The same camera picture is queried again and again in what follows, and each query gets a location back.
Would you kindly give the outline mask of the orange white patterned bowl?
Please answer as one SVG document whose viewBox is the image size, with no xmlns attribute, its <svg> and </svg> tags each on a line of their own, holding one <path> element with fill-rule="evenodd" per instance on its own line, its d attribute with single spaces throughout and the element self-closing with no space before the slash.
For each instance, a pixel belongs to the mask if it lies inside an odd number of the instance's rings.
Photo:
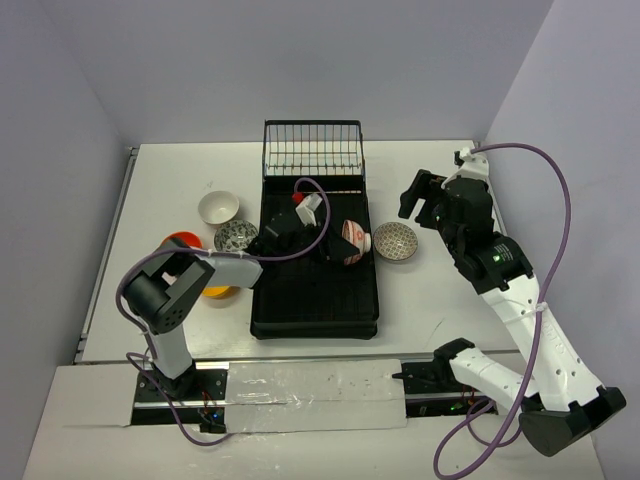
<svg viewBox="0 0 640 480">
<path fill-rule="evenodd" d="M 358 250 L 356 254 L 352 254 L 344 259 L 345 265 L 357 263 L 364 254 L 371 250 L 371 234 L 366 232 L 360 224 L 353 220 L 345 220 L 343 222 L 342 238 Z"/>
</svg>

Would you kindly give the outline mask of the brown geometric patterned bowl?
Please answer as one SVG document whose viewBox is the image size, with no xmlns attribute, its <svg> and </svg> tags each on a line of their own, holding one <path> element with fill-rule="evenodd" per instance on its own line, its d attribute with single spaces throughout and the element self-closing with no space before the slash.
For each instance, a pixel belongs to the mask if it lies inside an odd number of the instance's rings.
<svg viewBox="0 0 640 480">
<path fill-rule="evenodd" d="M 417 252 L 418 237 L 405 224 L 386 222 L 375 230 L 373 245 L 382 258 L 393 262 L 405 261 Z"/>
</svg>

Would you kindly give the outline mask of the dark floral patterned bowl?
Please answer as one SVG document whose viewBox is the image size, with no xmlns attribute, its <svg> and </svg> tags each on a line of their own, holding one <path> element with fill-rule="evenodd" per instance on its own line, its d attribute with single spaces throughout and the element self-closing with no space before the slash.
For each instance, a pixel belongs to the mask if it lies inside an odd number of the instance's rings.
<svg viewBox="0 0 640 480">
<path fill-rule="evenodd" d="M 258 230 L 251 222 L 234 219 L 216 230 L 213 245 L 218 252 L 244 251 L 257 235 Z"/>
</svg>

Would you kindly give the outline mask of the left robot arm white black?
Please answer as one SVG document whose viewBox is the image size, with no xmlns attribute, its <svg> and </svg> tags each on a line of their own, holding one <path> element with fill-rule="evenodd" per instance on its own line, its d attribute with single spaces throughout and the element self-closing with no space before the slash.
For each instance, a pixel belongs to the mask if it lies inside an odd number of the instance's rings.
<svg viewBox="0 0 640 480">
<path fill-rule="evenodd" d="M 195 386 L 195 362 L 182 323 L 202 292 L 212 286 L 253 289 L 264 269 L 311 257 L 352 265 L 371 249 L 371 235 L 353 220 L 335 229 L 331 215 L 276 215 L 240 252 L 209 252 L 170 240 L 140 260 L 116 290 L 116 307 L 143 334 L 151 353 L 152 379 L 172 398 Z"/>
</svg>

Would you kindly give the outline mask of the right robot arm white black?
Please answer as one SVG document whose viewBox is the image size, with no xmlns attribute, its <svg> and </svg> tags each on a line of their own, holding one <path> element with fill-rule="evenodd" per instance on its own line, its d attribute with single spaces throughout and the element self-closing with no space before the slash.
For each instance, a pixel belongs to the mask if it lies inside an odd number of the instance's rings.
<svg viewBox="0 0 640 480">
<path fill-rule="evenodd" d="M 462 384 L 505 408 L 519 408 L 519 426 L 540 454 L 551 457 L 607 422 L 626 405 L 584 364 L 549 307 L 520 246 L 494 227 L 486 181 L 450 179 L 419 171 L 400 196 L 399 215 L 440 234 L 458 272 L 505 325 L 520 353 L 533 360 L 530 381 L 489 359 L 465 339 L 434 353 L 435 382 L 446 391 Z"/>
</svg>

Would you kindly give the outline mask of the black dish rack tray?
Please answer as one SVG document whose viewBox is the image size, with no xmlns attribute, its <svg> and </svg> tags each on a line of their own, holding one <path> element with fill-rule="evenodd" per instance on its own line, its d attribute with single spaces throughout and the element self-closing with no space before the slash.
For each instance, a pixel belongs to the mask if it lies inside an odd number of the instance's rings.
<svg viewBox="0 0 640 480">
<path fill-rule="evenodd" d="M 379 298 L 374 255 L 354 264 L 317 248 L 288 262 L 266 263 L 253 289 L 250 332 L 258 339 L 373 338 Z"/>
</svg>

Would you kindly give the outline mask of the white ceramic bowl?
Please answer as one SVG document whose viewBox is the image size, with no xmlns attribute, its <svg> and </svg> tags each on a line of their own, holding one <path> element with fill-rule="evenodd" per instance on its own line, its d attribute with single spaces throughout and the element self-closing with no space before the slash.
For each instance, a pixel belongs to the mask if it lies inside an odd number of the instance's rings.
<svg viewBox="0 0 640 480">
<path fill-rule="evenodd" d="M 212 191 L 200 200 L 197 210 L 204 223 L 217 226 L 233 220 L 239 208 L 240 201 L 233 193 Z"/>
</svg>

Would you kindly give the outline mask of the yellow plastic bowl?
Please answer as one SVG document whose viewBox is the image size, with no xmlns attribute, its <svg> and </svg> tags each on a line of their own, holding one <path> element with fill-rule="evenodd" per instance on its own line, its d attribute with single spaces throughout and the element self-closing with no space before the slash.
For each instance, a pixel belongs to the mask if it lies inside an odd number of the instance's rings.
<svg viewBox="0 0 640 480">
<path fill-rule="evenodd" d="M 202 291 L 202 295 L 206 298 L 210 299 L 225 299 L 237 292 L 237 287 L 232 286 L 217 286 L 217 287 L 206 287 Z"/>
</svg>

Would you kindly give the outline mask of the orange plastic bowl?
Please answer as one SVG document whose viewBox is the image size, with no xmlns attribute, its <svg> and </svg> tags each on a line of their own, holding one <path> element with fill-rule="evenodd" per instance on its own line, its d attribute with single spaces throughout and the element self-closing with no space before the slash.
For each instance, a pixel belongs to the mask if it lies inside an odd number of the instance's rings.
<svg viewBox="0 0 640 480">
<path fill-rule="evenodd" d="M 190 231 L 178 231 L 171 233 L 160 243 L 161 247 L 190 247 L 202 249 L 203 243 L 198 235 Z"/>
</svg>

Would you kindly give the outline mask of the silver tape strip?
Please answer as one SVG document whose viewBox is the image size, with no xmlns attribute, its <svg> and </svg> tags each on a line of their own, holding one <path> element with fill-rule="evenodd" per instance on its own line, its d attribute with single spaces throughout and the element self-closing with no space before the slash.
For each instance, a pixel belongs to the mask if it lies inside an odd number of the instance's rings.
<svg viewBox="0 0 640 480">
<path fill-rule="evenodd" d="M 230 433 L 385 430 L 406 426 L 398 360 L 232 363 Z"/>
</svg>

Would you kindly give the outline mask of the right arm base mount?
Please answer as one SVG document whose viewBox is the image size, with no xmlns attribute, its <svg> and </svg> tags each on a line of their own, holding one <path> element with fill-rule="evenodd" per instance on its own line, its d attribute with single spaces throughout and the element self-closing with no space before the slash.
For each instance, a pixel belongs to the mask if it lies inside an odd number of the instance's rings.
<svg viewBox="0 0 640 480">
<path fill-rule="evenodd" d="M 447 377 L 436 361 L 403 362 L 391 377 L 403 384 L 408 418 L 465 416 L 488 403 L 475 388 Z"/>
</svg>

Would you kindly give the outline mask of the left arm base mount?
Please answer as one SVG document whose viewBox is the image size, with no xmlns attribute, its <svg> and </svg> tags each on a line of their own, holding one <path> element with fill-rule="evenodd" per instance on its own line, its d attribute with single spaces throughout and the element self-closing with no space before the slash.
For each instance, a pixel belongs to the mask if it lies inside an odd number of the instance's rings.
<svg viewBox="0 0 640 480">
<path fill-rule="evenodd" d="M 225 419 L 227 369 L 198 369 L 171 380 L 142 359 L 137 370 L 131 424 L 133 426 L 196 427 L 202 434 L 227 434 Z"/>
</svg>

